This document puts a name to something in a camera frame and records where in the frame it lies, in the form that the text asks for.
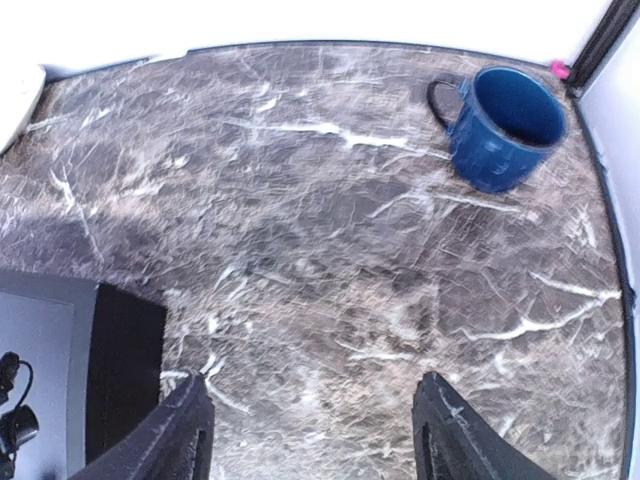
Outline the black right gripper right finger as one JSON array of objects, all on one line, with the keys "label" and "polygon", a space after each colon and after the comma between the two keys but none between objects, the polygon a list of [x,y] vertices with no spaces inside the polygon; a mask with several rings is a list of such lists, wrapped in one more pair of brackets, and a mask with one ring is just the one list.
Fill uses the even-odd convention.
[{"label": "black right gripper right finger", "polygon": [[550,479],[509,445],[435,371],[418,383],[412,406],[419,479]]}]

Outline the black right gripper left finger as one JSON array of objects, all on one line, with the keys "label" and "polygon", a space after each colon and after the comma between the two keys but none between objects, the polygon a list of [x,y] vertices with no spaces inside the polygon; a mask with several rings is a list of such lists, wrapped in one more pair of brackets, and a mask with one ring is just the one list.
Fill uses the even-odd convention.
[{"label": "black right gripper left finger", "polygon": [[87,465],[74,479],[207,479],[215,407],[204,377],[189,374],[161,402],[134,400],[127,376],[89,376]]}]

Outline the black glass-lid display case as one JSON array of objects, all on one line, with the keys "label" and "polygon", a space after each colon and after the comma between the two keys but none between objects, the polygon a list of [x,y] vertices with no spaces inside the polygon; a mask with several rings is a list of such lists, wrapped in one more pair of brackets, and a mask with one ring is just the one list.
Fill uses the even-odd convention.
[{"label": "black glass-lid display case", "polygon": [[167,310],[108,283],[1,273],[1,476],[68,479],[157,405]]}]

